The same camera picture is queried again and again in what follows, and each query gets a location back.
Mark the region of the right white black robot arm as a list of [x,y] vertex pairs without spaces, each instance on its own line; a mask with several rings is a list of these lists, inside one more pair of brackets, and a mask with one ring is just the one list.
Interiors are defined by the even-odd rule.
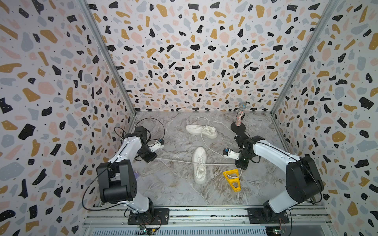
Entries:
[[246,170],[253,157],[262,157],[286,174],[285,190],[263,204],[262,216],[272,218],[298,205],[324,190],[324,184],[315,164],[309,157],[299,157],[270,144],[260,136],[248,137],[245,133],[235,136],[239,152],[235,160],[237,168]]

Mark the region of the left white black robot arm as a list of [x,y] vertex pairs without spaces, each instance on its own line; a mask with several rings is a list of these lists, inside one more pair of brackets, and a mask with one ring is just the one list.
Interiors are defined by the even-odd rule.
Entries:
[[137,190],[137,180],[132,167],[132,160],[140,157],[146,163],[156,157],[156,150],[164,146],[163,140],[148,145],[148,130],[137,126],[133,133],[126,134],[120,149],[107,163],[101,163],[97,169],[99,195],[104,203],[123,204],[134,214],[152,216],[152,201]]

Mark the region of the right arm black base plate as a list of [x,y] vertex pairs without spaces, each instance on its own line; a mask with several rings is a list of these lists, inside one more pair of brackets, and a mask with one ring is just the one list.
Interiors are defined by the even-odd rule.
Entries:
[[272,210],[265,207],[247,208],[247,215],[250,224],[289,223],[289,218],[284,211],[281,213],[275,213]]

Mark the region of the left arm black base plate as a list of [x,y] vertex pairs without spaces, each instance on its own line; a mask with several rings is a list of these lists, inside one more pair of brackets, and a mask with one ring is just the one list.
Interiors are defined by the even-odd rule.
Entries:
[[169,208],[149,209],[143,213],[131,212],[128,217],[128,225],[167,225],[169,214]]

